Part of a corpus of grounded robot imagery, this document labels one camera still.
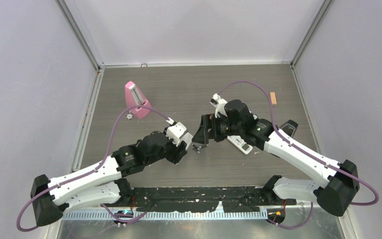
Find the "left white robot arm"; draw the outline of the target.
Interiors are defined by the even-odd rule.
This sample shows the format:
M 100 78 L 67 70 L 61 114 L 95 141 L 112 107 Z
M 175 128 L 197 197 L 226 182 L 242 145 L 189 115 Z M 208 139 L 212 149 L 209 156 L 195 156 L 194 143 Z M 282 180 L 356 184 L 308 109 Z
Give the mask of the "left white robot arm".
M 133 194 L 126 177 L 165 159 L 173 164 L 187 154 L 193 136 L 175 125 L 122 146 L 105 159 L 67 175 L 35 177 L 30 193 L 37 227 L 50 225 L 78 208 L 118 203 L 127 206 Z

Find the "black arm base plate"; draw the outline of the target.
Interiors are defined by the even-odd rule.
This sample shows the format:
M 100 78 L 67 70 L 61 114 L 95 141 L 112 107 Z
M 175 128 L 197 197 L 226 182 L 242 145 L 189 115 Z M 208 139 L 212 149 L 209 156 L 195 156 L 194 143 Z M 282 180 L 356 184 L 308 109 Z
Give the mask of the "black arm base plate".
M 282 206 L 284 199 L 270 189 L 238 187 L 135 187 L 110 207 L 134 206 L 140 212 L 255 212 L 261 206 Z

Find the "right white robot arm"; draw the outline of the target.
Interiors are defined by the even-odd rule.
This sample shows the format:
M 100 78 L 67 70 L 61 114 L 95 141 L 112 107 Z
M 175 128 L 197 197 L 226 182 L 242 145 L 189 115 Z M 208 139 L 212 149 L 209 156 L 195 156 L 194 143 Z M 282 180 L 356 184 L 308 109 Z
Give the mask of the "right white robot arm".
M 221 142 L 236 135 L 247 145 L 287 161 L 310 177 L 293 180 L 273 176 L 264 190 L 264 198 L 270 204 L 282 199 L 317 202 L 326 212 L 340 217 L 359 191 L 355 163 L 350 160 L 340 163 L 320 155 L 267 119 L 255 118 L 240 100 L 218 103 L 213 114 L 202 115 L 192 141 L 207 144 L 211 139 Z

